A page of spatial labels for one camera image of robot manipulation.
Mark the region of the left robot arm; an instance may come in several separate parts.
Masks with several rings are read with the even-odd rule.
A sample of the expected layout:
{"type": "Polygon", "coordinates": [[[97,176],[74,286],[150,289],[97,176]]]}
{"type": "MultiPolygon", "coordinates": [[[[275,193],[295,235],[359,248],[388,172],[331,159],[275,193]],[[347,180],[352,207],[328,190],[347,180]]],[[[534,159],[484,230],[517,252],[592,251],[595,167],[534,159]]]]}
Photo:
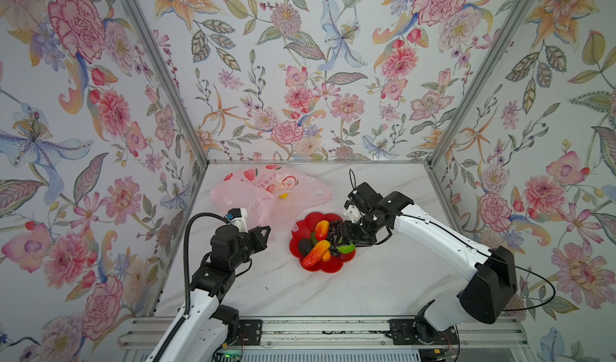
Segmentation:
{"type": "Polygon", "coordinates": [[[241,232],[233,224],[218,227],[211,250],[194,274],[189,268],[189,234],[184,235],[184,304],[149,361],[210,361],[238,337],[238,310],[221,303],[234,284],[237,268],[266,250],[271,228],[241,232]]]}

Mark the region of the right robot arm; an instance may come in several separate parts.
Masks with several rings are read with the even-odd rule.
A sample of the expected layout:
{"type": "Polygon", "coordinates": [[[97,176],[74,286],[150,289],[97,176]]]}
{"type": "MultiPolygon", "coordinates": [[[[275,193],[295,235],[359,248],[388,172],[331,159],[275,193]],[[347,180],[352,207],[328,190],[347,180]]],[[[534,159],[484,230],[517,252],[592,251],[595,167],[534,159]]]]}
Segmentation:
{"type": "Polygon", "coordinates": [[[517,292],[511,251],[470,240],[406,195],[393,191],[382,196],[363,182],[349,193],[345,209],[344,243],[371,247],[380,230],[397,231],[431,251],[433,259],[446,262],[465,281],[460,291],[446,292],[422,307],[414,320],[418,329],[442,333],[468,320],[494,324],[517,292]]]}

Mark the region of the pink plastic bag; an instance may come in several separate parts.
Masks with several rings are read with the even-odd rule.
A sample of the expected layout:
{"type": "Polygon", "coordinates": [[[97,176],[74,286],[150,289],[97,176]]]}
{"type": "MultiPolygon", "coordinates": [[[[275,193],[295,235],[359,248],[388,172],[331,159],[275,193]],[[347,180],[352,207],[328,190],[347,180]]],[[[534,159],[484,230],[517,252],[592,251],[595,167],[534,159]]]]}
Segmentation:
{"type": "Polygon", "coordinates": [[[300,214],[331,199],[329,188],[319,180],[278,164],[250,166],[228,174],[210,192],[223,213],[233,208],[248,211],[247,226],[270,226],[273,232],[290,230],[300,214]],[[278,196],[288,193],[288,198],[278,196]]]}

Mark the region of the red flower-shaped plate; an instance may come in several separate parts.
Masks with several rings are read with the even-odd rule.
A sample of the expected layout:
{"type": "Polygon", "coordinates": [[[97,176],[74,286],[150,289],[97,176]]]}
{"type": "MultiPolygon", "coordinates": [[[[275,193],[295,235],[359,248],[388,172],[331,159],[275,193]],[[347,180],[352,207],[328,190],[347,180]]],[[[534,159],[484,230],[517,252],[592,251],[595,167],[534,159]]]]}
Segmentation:
{"type": "Polygon", "coordinates": [[[308,272],[335,274],[356,255],[355,244],[343,235],[342,229],[340,216],[312,212],[296,222],[290,254],[308,272]]]}

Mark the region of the dark purple grape bunch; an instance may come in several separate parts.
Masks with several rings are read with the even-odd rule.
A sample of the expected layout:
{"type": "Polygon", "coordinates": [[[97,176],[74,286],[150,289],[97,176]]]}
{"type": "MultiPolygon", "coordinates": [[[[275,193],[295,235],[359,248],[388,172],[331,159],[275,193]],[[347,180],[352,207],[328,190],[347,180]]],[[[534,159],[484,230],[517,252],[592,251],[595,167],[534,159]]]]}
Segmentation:
{"type": "Polygon", "coordinates": [[[327,240],[333,247],[342,246],[346,242],[344,228],[345,225],[342,220],[330,222],[327,240]]]}

